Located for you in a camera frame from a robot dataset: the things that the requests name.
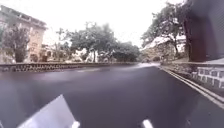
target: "tree trunk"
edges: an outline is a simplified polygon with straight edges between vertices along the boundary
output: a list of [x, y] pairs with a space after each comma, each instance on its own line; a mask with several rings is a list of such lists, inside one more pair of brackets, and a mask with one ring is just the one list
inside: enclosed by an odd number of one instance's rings
[[93, 63], [96, 62], [96, 51], [93, 51]]
[[174, 48], [175, 48], [175, 57], [179, 58], [179, 51], [178, 51], [178, 48], [177, 48], [177, 39], [176, 37], [174, 38]]

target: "bush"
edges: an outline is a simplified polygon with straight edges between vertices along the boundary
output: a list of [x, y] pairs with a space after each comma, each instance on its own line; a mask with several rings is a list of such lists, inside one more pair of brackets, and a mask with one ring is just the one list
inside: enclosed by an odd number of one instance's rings
[[160, 57], [156, 56], [152, 59], [152, 61], [160, 61]]

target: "green foliage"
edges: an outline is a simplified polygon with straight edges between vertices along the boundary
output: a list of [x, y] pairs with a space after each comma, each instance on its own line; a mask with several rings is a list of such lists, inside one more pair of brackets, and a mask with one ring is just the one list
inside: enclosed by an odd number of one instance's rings
[[29, 35], [27, 29], [14, 26], [7, 28], [4, 32], [2, 47], [15, 58], [16, 62], [23, 62], [26, 57], [28, 42]]
[[132, 46], [131, 43], [116, 43], [112, 56], [118, 61], [133, 62], [136, 61], [140, 52], [138, 47]]
[[167, 38], [168, 42], [177, 49], [177, 36], [184, 35], [182, 26], [184, 9], [181, 4], [167, 3], [159, 13], [153, 14], [153, 22], [142, 35], [143, 47], [151, 43], [157, 37]]
[[118, 61], [135, 61], [139, 49], [131, 43], [119, 43], [114, 37], [114, 32], [109, 25], [98, 26], [96, 23], [87, 23], [85, 30], [67, 32], [66, 38], [72, 42], [71, 51], [86, 49], [86, 53], [81, 56], [86, 60], [89, 53], [98, 53], [100, 61], [105, 58], [111, 60], [112, 57]]
[[38, 61], [38, 56], [36, 54], [31, 54], [30, 58], [33, 62], [37, 62]]

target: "road barrier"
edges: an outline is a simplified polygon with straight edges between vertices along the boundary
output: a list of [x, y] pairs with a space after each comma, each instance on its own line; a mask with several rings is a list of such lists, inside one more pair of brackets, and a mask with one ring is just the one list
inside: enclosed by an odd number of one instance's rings
[[171, 71], [188, 75], [214, 89], [224, 91], [224, 64], [168, 62], [161, 65]]
[[133, 62], [122, 63], [16, 63], [0, 64], [0, 72], [43, 72], [43, 71], [61, 71], [66, 69], [75, 69], [83, 67], [103, 67], [134, 65]]

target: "stone wall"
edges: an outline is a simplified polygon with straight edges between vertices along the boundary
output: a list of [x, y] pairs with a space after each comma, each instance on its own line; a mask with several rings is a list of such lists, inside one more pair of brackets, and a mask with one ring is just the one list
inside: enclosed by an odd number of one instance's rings
[[215, 88], [224, 89], [224, 68], [198, 67], [196, 72], [192, 72], [192, 76]]

